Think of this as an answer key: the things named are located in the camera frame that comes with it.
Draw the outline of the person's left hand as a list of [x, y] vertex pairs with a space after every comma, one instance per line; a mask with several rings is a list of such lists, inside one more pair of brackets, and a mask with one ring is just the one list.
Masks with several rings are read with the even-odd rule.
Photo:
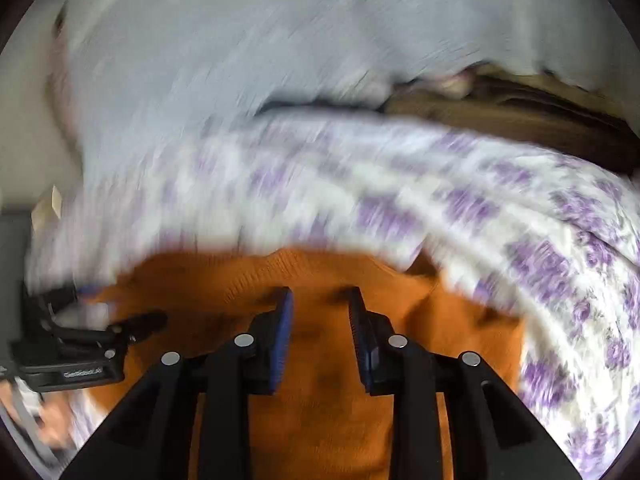
[[7, 380], [1, 382], [1, 405], [14, 425], [27, 429], [32, 416], [38, 440], [48, 448], [78, 448], [81, 444], [75, 413], [77, 396], [69, 392], [37, 393], [23, 391]]

